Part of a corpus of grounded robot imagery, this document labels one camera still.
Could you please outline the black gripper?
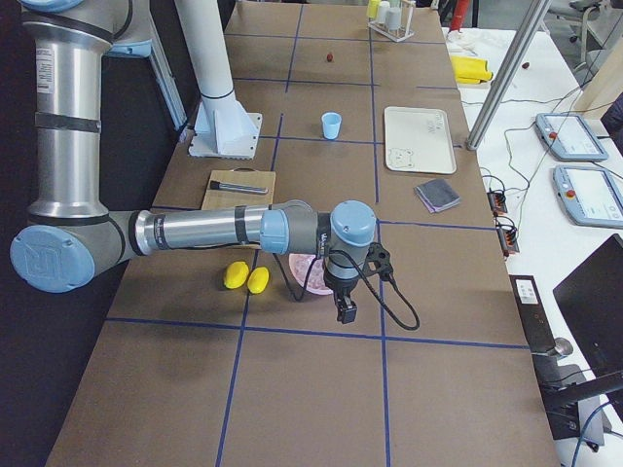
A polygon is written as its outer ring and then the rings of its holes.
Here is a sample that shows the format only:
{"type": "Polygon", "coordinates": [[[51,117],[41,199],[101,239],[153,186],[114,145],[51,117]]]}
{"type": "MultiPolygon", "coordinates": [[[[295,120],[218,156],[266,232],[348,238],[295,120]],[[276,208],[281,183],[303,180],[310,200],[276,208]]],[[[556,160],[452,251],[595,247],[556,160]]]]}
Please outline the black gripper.
{"type": "Polygon", "coordinates": [[[357,305],[347,296],[356,287],[360,274],[358,264],[346,256],[329,256],[324,259],[323,280],[331,289],[337,310],[337,321],[352,323],[356,318],[357,305]]]}

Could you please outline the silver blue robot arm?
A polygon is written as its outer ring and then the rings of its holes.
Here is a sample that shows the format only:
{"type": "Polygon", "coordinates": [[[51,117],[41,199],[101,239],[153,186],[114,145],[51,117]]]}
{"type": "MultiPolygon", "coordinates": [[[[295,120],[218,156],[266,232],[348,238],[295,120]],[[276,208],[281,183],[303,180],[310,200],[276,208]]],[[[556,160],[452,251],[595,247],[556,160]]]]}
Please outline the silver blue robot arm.
{"type": "Polygon", "coordinates": [[[379,250],[376,217],[363,202],[347,200],[329,213],[291,200],[170,214],[111,211],[101,203],[101,61],[107,54],[150,53],[148,2],[25,1],[21,21],[36,45],[39,177],[29,225],[10,250],[24,281],[65,293],[137,256],[255,245],[322,259],[338,320],[354,320],[351,291],[379,250]]]}

